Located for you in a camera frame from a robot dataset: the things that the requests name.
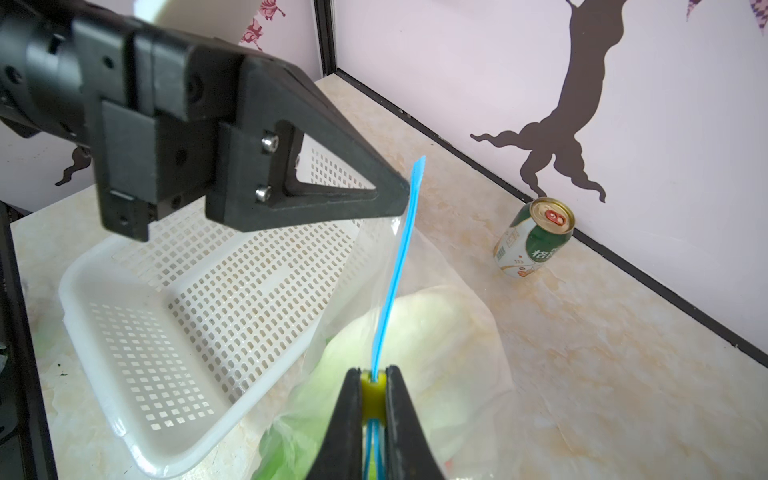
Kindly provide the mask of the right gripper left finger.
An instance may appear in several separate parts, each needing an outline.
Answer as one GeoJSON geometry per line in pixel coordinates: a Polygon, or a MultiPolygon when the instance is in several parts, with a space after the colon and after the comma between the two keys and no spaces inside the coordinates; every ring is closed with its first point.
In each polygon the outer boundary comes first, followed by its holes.
{"type": "Polygon", "coordinates": [[[350,369],[306,480],[363,478],[363,394],[361,370],[350,369]]]}

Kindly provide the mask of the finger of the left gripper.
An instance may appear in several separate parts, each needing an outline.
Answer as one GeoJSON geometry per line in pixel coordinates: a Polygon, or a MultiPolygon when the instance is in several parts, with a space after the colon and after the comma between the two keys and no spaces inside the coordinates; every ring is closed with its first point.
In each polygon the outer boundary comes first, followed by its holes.
{"type": "Polygon", "coordinates": [[[395,217],[409,184],[298,67],[249,56],[239,69],[236,111],[222,122],[208,219],[241,232],[324,221],[395,217]],[[371,183],[369,189],[303,181],[312,140],[371,183]]]}

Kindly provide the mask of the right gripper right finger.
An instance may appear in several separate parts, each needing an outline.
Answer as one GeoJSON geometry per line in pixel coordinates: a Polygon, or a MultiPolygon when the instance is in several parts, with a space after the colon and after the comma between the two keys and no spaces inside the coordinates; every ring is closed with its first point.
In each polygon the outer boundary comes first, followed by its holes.
{"type": "Polygon", "coordinates": [[[385,448],[387,479],[444,480],[432,455],[401,370],[391,365],[385,370],[385,448]]]}

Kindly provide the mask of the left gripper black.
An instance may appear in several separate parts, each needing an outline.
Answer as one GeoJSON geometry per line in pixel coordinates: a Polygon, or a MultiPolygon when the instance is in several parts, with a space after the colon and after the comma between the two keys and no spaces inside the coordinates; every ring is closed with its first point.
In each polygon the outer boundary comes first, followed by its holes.
{"type": "Polygon", "coordinates": [[[153,221],[212,184],[243,59],[85,1],[5,1],[1,120],[86,148],[103,226],[146,241],[153,221]]]}

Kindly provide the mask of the green lettuce toy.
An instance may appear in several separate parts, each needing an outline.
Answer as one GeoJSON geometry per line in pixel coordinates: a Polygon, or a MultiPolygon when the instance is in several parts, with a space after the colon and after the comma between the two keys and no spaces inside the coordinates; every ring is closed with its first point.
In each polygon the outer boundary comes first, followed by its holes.
{"type": "Polygon", "coordinates": [[[344,327],[264,434],[258,479],[497,479],[512,389],[494,319],[473,294],[397,298],[344,327]]]}

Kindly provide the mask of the clear zip top bag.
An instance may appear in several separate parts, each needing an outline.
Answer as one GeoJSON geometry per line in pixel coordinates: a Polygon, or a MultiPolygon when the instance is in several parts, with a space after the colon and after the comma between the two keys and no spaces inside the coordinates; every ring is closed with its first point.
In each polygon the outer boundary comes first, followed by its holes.
{"type": "Polygon", "coordinates": [[[489,308],[404,215],[363,222],[259,445],[257,479],[505,479],[514,386],[489,308]]]}

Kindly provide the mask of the white plastic perforated basket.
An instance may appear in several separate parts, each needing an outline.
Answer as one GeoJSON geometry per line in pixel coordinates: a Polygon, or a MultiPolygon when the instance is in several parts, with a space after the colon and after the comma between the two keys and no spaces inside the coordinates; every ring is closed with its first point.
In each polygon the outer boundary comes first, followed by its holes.
{"type": "Polygon", "coordinates": [[[64,323],[145,475],[194,468],[307,349],[361,222],[242,233],[197,200],[64,273],[64,323]]]}

